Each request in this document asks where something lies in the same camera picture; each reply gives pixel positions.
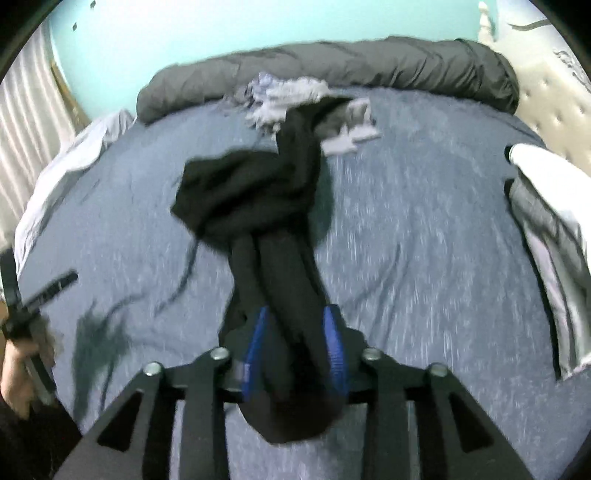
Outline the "person's left hand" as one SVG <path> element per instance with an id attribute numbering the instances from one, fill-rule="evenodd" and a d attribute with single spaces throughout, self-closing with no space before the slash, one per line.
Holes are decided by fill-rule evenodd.
<path id="1" fill-rule="evenodd" d="M 27 419 L 37 398 L 33 380 L 25 361 L 36 354 L 52 370 L 55 365 L 54 340 L 42 319 L 33 324 L 32 338 L 6 340 L 1 369 L 1 396 L 8 407 L 20 418 Z"/>

